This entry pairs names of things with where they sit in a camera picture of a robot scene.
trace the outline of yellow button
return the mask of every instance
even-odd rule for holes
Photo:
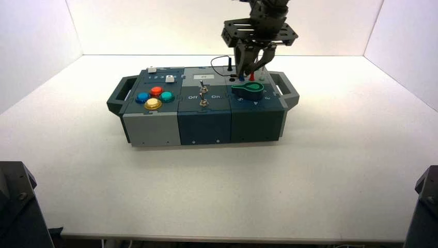
[[[151,98],[146,101],[145,103],[145,109],[147,110],[157,110],[163,105],[160,100],[157,98]]]

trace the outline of white button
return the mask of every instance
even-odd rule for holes
[[[156,73],[156,72],[157,72],[157,69],[156,69],[156,68],[154,68],[154,67],[149,67],[149,68],[148,68],[148,73],[149,73],[149,74]]]
[[[167,75],[166,76],[166,83],[174,83],[175,82],[175,78],[172,75]]]

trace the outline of white backdrop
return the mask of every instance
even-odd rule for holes
[[[292,0],[300,38],[278,55],[363,55],[383,0]],[[67,0],[84,54],[232,54],[225,20],[249,17],[231,0]]]
[[[438,1],[385,0],[365,56],[438,110]]]
[[[81,55],[64,0],[0,0],[0,113]]]

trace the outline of white tabletop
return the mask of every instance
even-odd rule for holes
[[[301,95],[279,142],[131,147],[106,107],[119,80],[211,58],[83,56],[0,115],[0,159],[34,174],[49,227],[139,239],[405,239],[415,182],[438,163],[438,113],[363,57],[268,65]]]

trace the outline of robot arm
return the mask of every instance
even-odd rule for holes
[[[289,0],[240,0],[251,5],[250,18],[225,21],[222,38],[234,48],[238,77],[269,63],[278,45],[291,46],[298,35],[285,23]],[[256,58],[263,50],[261,60]]]

